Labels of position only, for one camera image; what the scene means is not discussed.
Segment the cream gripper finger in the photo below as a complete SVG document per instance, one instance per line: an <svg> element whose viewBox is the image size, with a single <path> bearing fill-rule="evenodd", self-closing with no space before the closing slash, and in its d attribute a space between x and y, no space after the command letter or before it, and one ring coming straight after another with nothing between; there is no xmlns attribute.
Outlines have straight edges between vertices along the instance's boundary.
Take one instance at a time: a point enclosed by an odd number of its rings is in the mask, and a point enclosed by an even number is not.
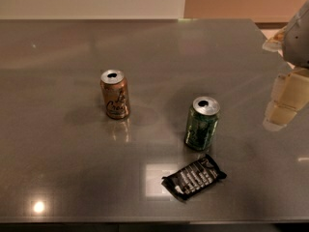
<svg viewBox="0 0 309 232"><path fill-rule="evenodd" d="M269 52L281 51L283 48L285 33L286 27L278 30L273 36L263 43L262 49Z"/></svg>
<svg viewBox="0 0 309 232"><path fill-rule="evenodd" d="M263 125L268 131L280 131L309 102L309 70L295 68L288 74L279 74L270 98Z"/></svg>

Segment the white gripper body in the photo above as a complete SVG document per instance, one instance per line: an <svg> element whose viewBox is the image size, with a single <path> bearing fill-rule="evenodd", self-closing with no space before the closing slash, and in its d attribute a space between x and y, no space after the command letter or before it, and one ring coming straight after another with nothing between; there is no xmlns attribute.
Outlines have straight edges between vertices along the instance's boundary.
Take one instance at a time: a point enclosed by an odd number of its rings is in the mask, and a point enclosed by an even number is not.
<svg viewBox="0 0 309 232"><path fill-rule="evenodd" d="M309 0L288 22L282 50L287 62L309 68Z"/></svg>

